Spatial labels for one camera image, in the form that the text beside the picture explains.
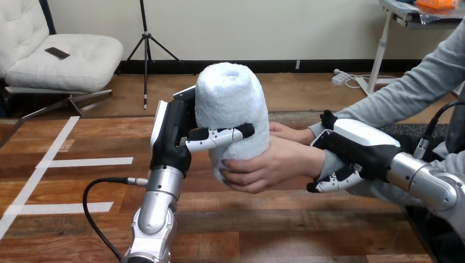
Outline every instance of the desk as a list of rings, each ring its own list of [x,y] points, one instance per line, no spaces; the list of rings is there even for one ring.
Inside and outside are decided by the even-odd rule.
[[[292,113],[271,113],[270,119],[307,127],[319,121],[319,114],[292,119]],[[73,204],[79,206],[84,188],[94,179],[146,176],[154,118],[79,118],[71,127],[69,121],[27,120],[0,148],[0,212],[15,199],[26,205],[19,214],[13,211],[18,214],[13,218],[2,217],[2,263],[117,262],[84,215],[71,213]],[[62,134],[63,143],[52,147],[57,152],[51,156],[50,147],[65,126],[69,134]],[[133,160],[46,168],[38,177],[36,166],[47,152],[54,164]],[[31,181],[32,174],[38,180]],[[173,263],[432,262],[399,207],[344,192],[310,194],[305,190],[308,181],[296,178],[258,195],[234,192],[213,177],[206,152],[194,154],[179,201]],[[120,253],[131,243],[130,223],[143,193],[135,186],[101,184],[89,194],[89,202],[106,204],[93,218]],[[41,206],[45,204],[62,206],[48,209]]]
[[[366,83],[362,77],[355,78],[360,88],[367,96],[374,93],[375,84],[389,84],[395,81],[395,79],[378,80],[379,68],[381,67],[381,62],[384,57],[384,51],[389,36],[389,26],[392,20],[407,29],[452,29],[456,28],[461,21],[461,19],[453,19],[424,25],[420,21],[418,9],[410,4],[401,3],[396,0],[379,0],[379,3],[382,6],[382,12],[386,14],[386,22],[384,24],[383,34],[379,40],[370,80]]]

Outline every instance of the white towel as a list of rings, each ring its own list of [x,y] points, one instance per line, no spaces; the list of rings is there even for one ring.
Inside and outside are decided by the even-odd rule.
[[[213,174],[220,181],[222,160],[247,160],[267,150],[270,134],[268,109],[257,76],[246,66],[219,63],[202,71],[195,88],[195,117],[199,128],[234,128],[244,123],[255,134],[230,145],[209,151]]]

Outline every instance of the phone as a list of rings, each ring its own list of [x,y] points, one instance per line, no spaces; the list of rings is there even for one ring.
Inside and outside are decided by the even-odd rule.
[[[70,54],[68,53],[64,53],[63,51],[61,51],[60,49],[58,48],[47,48],[45,50],[45,52],[49,53],[49,54],[52,54],[54,56],[56,56],[58,59],[60,60],[64,60],[66,59],[67,57],[70,56]]]

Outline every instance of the chair cushion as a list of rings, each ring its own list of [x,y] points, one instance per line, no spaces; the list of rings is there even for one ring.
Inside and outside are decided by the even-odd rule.
[[[0,0],[0,78],[48,37],[38,0]]]
[[[64,60],[45,52],[56,47]],[[123,55],[116,39],[95,35],[49,36],[29,57],[17,61],[5,80],[12,87],[95,92],[108,84]]]

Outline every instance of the white tape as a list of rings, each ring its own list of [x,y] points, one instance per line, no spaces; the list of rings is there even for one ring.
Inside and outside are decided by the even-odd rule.
[[[60,147],[65,142],[66,138],[73,130],[74,125],[76,125],[77,121],[79,120],[79,116],[71,117],[66,125],[61,130],[60,134],[56,137],[55,141],[52,143],[50,148],[48,149],[45,156],[42,158],[42,161],[51,161],[55,158],[56,153],[60,150]],[[36,168],[36,170],[32,173],[31,177],[27,181],[26,185],[22,188],[19,195],[14,199],[12,205],[14,206],[23,206],[29,197],[32,194],[32,191],[36,188],[41,180],[42,176],[44,175],[47,167]],[[16,214],[9,214],[4,215],[0,219],[0,240],[3,238],[5,233],[8,231],[8,228],[12,225],[14,219],[16,218]]]
[[[90,213],[104,213],[111,209],[113,202],[88,203]],[[84,213],[82,204],[27,204],[10,205],[4,215],[53,215]]]
[[[133,157],[41,161],[36,168],[82,167],[132,164]]]

